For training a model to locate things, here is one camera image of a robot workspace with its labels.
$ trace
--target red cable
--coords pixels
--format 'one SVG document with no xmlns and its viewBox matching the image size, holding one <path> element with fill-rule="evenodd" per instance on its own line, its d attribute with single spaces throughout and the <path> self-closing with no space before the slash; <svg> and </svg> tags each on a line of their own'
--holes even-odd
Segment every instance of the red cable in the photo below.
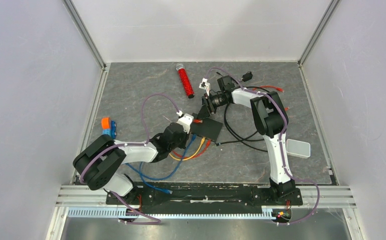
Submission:
<svg viewBox="0 0 386 240">
<path fill-rule="evenodd" d="M 200 152 L 199 154 L 197 154 L 196 156 L 192 157 L 192 159 L 195 159 L 195 158 L 197 158 L 197 157 L 200 157 L 200 156 L 207 150 L 207 148 L 209 147 L 210 143 L 211 143 L 211 140 L 209 139 L 209 140 L 207 141 L 206 146 L 205 146 L 205 148 L 203 149 L 203 151 Z M 175 154 L 175 155 L 176 155 L 177 157 L 179 157 L 179 158 L 182 157 L 181 155 L 179 155 L 179 154 L 176 153 L 175 151 L 172 151 L 172 153 Z"/>
<path fill-rule="evenodd" d="M 277 90 L 277 91 L 280 91 L 280 92 L 284 92 L 284 89 L 282 89 L 282 88 L 279 88 L 279 87 L 276 87 L 276 86 L 270 86 L 270 85 L 265 85 L 265 86 L 260 86 L 260 88 L 270 88 L 270 89 L 275 89 L 275 90 Z"/>
</svg>

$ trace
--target red cylinder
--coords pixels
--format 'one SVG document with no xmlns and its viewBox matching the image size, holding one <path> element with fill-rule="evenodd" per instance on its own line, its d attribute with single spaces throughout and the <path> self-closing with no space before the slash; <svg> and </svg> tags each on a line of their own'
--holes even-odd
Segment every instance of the red cylinder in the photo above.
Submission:
<svg viewBox="0 0 386 240">
<path fill-rule="evenodd" d="M 189 99 L 194 97 L 194 91 L 191 87 L 190 80 L 188 79 L 187 72 L 185 71 L 184 65 L 182 63 L 177 64 L 177 71 L 180 76 L 182 85 L 184 86 L 185 94 Z"/>
</svg>

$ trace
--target white wall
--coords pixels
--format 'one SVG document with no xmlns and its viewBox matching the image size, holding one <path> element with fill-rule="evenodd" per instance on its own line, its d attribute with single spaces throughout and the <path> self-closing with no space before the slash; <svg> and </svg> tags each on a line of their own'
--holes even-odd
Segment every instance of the white wall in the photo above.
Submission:
<svg viewBox="0 0 386 240">
<path fill-rule="evenodd" d="M 368 239 L 386 239 L 386 1 L 341 1 L 305 77 Z"/>
<path fill-rule="evenodd" d="M 330 0 L 74 0 L 107 62 L 296 61 Z"/>
<path fill-rule="evenodd" d="M 62 1 L 0 1 L 0 240 L 45 238 L 99 74 Z"/>
</svg>

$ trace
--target purple cable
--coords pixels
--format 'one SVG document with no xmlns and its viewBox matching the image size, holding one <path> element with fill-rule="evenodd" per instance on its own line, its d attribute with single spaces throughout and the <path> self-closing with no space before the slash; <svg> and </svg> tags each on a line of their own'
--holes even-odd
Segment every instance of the purple cable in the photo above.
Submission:
<svg viewBox="0 0 386 240">
<path fill-rule="evenodd" d="M 125 202 L 125 200 L 124 200 L 121 196 L 119 196 L 116 192 L 114 192 L 114 191 L 110 191 L 110 192 L 111 192 L 111 193 L 112 193 L 119 201 L 121 201 L 121 203 L 122 203 L 123 205 L 125 205 L 129 210 L 131 210 L 131 211 L 135 212 L 136 214 L 141 215 L 141 216 L 143 216 L 143 217 L 145 217 L 145 218 L 148 218 L 148 219 L 150 219 L 150 220 L 153 220 L 153 221 L 149 221 L 149 222 L 129 222 L 129 221 L 127 221 L 126 224 L 131 224 L 131 225 L 156 225 L 156 224 L 160 224 L 160 223 L 162 222 L 162 221 L 161 221 L 160 219 L 158 219 L 158 218 L 155 218 L 155 217 L 146 215 L 146 214 L 144 214 L 144 213 L 142 213 L 142 212 L 140 212 L 140 211 L 137 211 L 136 209 L 132 208 L 132 207 L 129 206 L 129 205 Z"/>
<path fill-rule="evenodd" d="M 287 225 L 291 225 L 291 224 L 296 224 L 296 223 L 299 223 L 303 220 L 306 220 L 308 219 L 310 216 L 313 215 L 313 213 L 315 212 L 316 208 L 318 207 L 318 203 L 319 203 L 319 197 L 320 197 L 320 192 L 319 192 L 319 187 L 318 187 L 318 184 L 316 184 L 316 182 L 310 180 L 310 179 L 300 179 L 300 178 L 296 178 L 296 177 L 293 177 L 287 170 L 286 168 L 286 160 L 284 158 L 284 149 L 283 149 L 283 145 L 282 145 L 282 135 L 285 133 L 286 129 L 287 129 L 287 119 L 286 117 L 284 116 L 283 112 L 281 111 L 280 107 L 277 105 L 277 103 L 274 101 L 274 99 L 272 99 L 272 97 L 264 92 L 257 92 L 257 91 L 253 91 L 253 90 L 249 90 L 249 89 L 246 89 L 244 88 L 243 89 L 244 91 L 246 92 L 250 92 L 250 93 L 253 93 L 253 94 L 257 94 L 257 95 L 263 95 L 265 97 L 267 97 L 271 103 L 274 105 L 274 107 L 277 109 L 277 112 L 281 115 L 281 118 L 283 119 L 283 122 L 284 122 L 284 126 L 283 126 L 283 129 L 281 130 L 280 134 L 279 134 L 279 138 L 278 138 L 278 142 L 280 143 L 280 150 L 281 150 L 281 159 L 283 161 L 283 167 L 284 167 L 284 171 L 285 173 L 287 174 L 287 176 L 295 181 L 298 181 L 298 182 L 308 182 L 308 183 L 311 183 L 313 184 L 315 187 L 316 187 L 316 193 L 317 193 L 317 196 L 316 196 L 316 202 L 315 202 L 315 206 L 313 207 L 313 209 L 311 210 L 311 212 L 309 212 L 306 216 L 298 219 L 298 220 L 294 220 L 292 222 L 288 222 L 288 223 L 278 223 L 280 225 L 283 225 L 283 226 L 287 226 Z"/>
<path fill-rule="evenodd" d="M 146 134 L 147 134 L 147 140 L 146 140 L 145 144 L 148 144 L 150 141 L 150 132 L 149 132 L 149 129 L 147 128 L 146 121 L 144 120 L 143 110 L 144 110 L 144 105 L 146 104 L 146 101 L 153 96 L 164 96 L 165 98 L 169 99 L 169 101 L 171 101 L 171 103 L 174 105 L 177 112 L 179 112 L 179 108 L 178 108 L 177 104 L 175 103 L 175 101 L 172 98 L 170 98 L 169 96 L 167 96 L 166 94 L 155 93 L 155 94 L 152 94 L 152 95 L 146 97 L 146 99 L 143 102 L 143 105 L 141 105 L 141 122 L 143 122 L 144 130 L 146 131 Z"/>
<path fill-rule="evenodd" d="M 241 87 L 241 89 L 244 89 L 243 85 L 241 84 L 241 81 L 239 81 L 234 75 L 232 75 L 231 73 L 227 72 L 226 70 L 222 69 L 222 68 L 219 68 L 217 66 L 214 66 L 214 67 L 211 67 L 209 69 L 209 71 L 207 71 L 207 74 L 205 76 L 206 79 L 209 78 L 209 75 L 210 75 L 210 71 L 212 71 L 212 69 L 218 69 L 220 71 L 223 71 L 224 73 L 226 73 L 228 76 L 232 77 L 234 79 L 234 81 L 237 82 L 237 84 Z"/>
<path fill-rule="evenodd" d="M 146 134 L 147 134 L 147 140 L 144 142 L 144 143 L 136 143 L 136 142 L 133 142 L 133 143 L 127 143 L 125 145 L 125 143 L 121 143 L 121 144 L 115 144 L 115 145 L 112 145 L 106 149 L 104 149 L 101 153 L 99 153 L 95 158 L 93 158 L 93 160 L 91 160 L 91 162 L 88 163 L 88 165 L 84 168 L 84 170 L 82 171 L 81 173 L 81 176 L 79 177 L 79 182 L 82 183 L 82 184 L 85 184 L 84 182 L 84 176 L 85 174 L 88 172 L 88 169 L 90 169 L 90 167 L 100 158 L 102 157 L 104 154 L 106 154 L 108 151 L 114 149 L 114 148 L 118 148 L 118 147 L 125 147 L 125 146 L 143 146 L 143 145 L 146 145 L 149 143 L 150 141 L 150 133 L 149 133 L 149 129 L 147 128 L 146 126 L 146 122 L 144 121 L 144 114 L 143 114 L 143 110 L 144 110 L 144 104 L 146 103 L 146 101 L 151 98 L 152 96 L 164 96 L 165 98 L 169 99 L 169 101 L 171 101 L 171 103 L 174 105 L 175 109 L 177 110 L 177 112 L 179 112 L 179 108 L 177 106 L 177 104 L 175 103 L 175 101 L 170 98 L 169 96 L 163 94 L 163 93 L 155 93 L 155 94 L 152 94 L 148 97 L 146 97 L 146 99 L 144 100 L 143 102 L 143 105 L 141 106 L 141 121 L 143 122 L 143 126 L 144 126 L 144 130 L 146 131 Z"/>
</svg>

